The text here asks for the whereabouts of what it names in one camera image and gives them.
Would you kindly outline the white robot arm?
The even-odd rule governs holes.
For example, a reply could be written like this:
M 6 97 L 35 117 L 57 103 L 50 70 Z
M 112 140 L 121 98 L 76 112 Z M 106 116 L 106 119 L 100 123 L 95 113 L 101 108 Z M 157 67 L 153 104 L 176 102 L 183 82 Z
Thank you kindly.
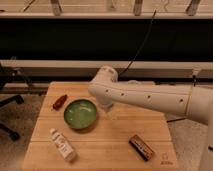
M 102 66 L 89 83 L 88 91 L 103 108 L 110 108 L 114 102 L 120 102 L 185 116 L 207 125 L 207 137 L 198 171 L 213 171 L 213 89 L 119 82 L 118 73 L 113 67 Z

